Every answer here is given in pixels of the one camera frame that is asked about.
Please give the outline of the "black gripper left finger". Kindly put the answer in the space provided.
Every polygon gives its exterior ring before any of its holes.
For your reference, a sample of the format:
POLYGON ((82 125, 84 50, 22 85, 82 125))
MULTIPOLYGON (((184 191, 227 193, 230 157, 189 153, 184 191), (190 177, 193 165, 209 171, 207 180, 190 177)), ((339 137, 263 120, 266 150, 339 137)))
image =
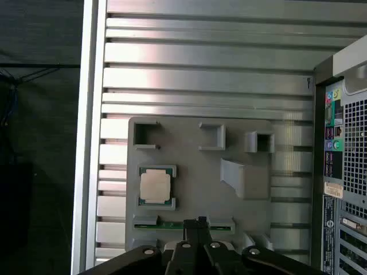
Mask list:
POLYGON ((142 245, 85 271, 86 274, 193 274, 196 272, 201 219, 183 222, 183 240, 161 251, 142 245))

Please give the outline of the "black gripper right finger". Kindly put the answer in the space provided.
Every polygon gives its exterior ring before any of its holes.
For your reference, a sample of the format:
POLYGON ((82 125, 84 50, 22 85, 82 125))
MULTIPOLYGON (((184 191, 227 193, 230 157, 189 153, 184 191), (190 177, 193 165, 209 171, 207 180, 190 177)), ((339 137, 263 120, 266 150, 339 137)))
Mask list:
POLYGON ((324 274, 323 271, 261 246, 249 246, 241 253, 228 249, 210 234, 206 217, 199 217, 200 245, 214 274, 324 274))

